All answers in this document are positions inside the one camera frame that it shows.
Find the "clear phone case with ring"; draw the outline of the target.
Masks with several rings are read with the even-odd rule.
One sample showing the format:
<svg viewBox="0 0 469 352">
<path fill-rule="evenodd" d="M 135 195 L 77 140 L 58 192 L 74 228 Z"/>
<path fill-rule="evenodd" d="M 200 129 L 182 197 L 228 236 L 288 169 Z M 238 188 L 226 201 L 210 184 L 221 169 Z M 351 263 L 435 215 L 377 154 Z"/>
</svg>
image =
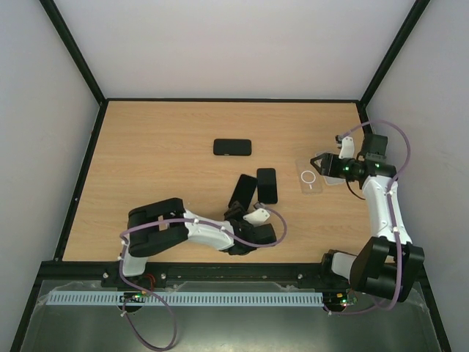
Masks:
<svg viewBox="0 0 469 352">
<path fill-rule="evenodd" d="M 307 158 L 295 161 L 300 190 L 305 195 L 316 195 L 322 193 L 320 176 Z"/>
</svg>

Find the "black smartphone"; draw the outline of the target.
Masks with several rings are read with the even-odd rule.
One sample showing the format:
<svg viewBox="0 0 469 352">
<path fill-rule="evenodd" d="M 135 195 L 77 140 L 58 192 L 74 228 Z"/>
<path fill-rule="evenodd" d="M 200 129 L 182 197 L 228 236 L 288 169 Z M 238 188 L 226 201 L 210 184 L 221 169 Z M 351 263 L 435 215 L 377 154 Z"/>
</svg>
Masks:
<svg viewBox="0 0 469 352">
<path fill-rule="evenodd" d="M 258 201 L 266 205 L 278 202 L 276 170 L 261 168 L 256 171 Z"/>
</svg>

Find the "black phone case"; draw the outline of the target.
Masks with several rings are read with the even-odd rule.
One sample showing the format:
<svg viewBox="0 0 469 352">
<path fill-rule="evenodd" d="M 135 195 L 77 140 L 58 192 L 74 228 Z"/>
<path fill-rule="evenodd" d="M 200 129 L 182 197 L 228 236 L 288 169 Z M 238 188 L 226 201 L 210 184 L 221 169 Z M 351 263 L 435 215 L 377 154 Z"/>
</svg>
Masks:
<svg viewBox="0 0 469 352">
<path fill-rule="evenodd" d="M 250 139 L 215 139 L 213 154 L 219 156 L 250 156 L 252 143 Z"/>
</svg>

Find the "white phone case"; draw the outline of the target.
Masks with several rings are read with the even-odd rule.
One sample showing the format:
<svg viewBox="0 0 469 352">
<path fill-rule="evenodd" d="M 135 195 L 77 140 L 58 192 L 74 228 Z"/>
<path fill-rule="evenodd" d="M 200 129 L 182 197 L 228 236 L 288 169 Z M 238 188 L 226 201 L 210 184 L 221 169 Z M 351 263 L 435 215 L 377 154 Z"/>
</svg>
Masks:
<svg viewBox="0 0 469 352">
<path fill-rule="evenodd" d="M 329 150 L 320 150 L 317 152 L 315 155 L 319 156 L 323 153 L 329 153 Z M 345 184 L 345 180 L 337 177 L 329 177 L 329 176 L 324 176 L 324 181 L 327 186 L 338 186 L 341 184 Z"/>
</svg>

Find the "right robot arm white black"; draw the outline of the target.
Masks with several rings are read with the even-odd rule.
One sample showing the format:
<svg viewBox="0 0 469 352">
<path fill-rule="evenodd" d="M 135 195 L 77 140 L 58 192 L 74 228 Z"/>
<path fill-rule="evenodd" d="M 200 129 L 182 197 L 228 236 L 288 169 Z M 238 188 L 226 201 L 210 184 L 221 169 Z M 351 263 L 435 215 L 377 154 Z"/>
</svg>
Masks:
<svg viewBox="0 0 469 352">
<path fill-rule="evenodd" d="M 325 254 L 320 280 L 335 287 L 346 279 L 356 292 L 403 302 L 424 263 L 424 250 L 413 245 L 402 221 L 397 170 L 386 162 L 388 139 L 367 134 L 359 152 L 350 136 L 336 141 L 338 154 L 321 153 L 310 163 L 322 176 L 358 183 L 369 209 L 371 238 L 358 255 L 337 250 Z"/>
</svg>

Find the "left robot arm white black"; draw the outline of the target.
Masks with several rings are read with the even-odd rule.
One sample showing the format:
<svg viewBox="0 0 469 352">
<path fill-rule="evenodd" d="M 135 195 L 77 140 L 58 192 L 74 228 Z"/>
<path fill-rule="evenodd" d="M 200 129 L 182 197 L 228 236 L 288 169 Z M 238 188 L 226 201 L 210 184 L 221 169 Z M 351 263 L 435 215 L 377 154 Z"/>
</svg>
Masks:
<svg viewBox="0 0 469 352">
<path fill-rule="evenodd" d="M 128 229 L 121 236 L 123 275 L 142 275 L 150 257 L 184 242 L 238 256 L 273 246 L 277 237 L 273 225 L 267 222 L 269 218 L 264 208 L 249 213 L 238 201 L 229 204 L 222 221 L 196 215 L 180 198 L 134 208 L 128 213 Z"/>
</svg>

